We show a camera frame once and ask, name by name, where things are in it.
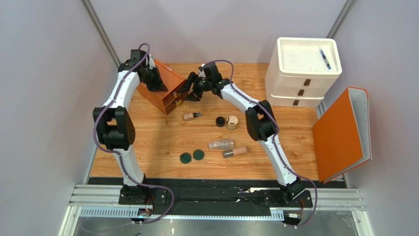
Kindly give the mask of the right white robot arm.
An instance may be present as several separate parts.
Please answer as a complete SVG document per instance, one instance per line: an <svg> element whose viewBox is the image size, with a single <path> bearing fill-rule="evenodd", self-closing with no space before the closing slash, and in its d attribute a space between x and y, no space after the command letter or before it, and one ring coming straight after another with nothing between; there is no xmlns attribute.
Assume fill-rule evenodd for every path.
<svg viewBox="0 0 419 236"><path fill-rule="evenodd" d="M191 72L177 92L187 93L188 101L200 101L206 91L229 101L244 113L249 136L262 146L275 170L281 196L288 201L295 200L305 187L282 149L279 126L270 103L247 95L233 83L232 77L224 78L215 61L201 65L198 73Z"/></svg>

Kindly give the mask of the clear glitter bottle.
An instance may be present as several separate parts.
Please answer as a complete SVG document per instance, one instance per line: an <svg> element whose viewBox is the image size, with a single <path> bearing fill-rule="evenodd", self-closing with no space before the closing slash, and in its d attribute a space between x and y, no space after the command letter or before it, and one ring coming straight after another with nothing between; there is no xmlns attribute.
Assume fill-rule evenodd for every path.
<svg viewBox="0 0 419 236"><path fill-rule="evenodd" d="M235 147L233 139L216 140L208 143L209 149L231 149Z"/></svg>

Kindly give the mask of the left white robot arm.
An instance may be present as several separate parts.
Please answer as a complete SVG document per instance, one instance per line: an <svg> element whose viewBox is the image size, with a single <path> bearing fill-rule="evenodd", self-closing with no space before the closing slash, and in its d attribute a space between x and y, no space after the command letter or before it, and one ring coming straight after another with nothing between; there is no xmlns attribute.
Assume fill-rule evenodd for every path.
<svg viewBox="0 0 419 236"><path fill-rule="evenodd" d="M156 79L157 69L149 50L131 51L131 57L119 67L118 78L109 99L93 110L93 140L97 147L112 154L123 174L120 195L144 202L150 197L151 185L145 184L144 172L138 165L133 143L136 131L128 113L133 93L140 83Z"/></svg>

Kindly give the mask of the orange drawer box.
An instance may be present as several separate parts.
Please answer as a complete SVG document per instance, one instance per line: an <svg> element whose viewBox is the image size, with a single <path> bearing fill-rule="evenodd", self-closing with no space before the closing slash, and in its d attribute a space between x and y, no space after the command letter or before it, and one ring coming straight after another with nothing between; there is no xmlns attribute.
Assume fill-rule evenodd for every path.
<svg viewBox="0 0 419 236"><path fill-rule="evenodd" d="M168 115L185 100L187 94L178 93L178 90L185 84L186 79L158 59L154 59L154 63L168 90L150 92L147 86L141 83L137 86L137 91L162 113Z"/></svg>

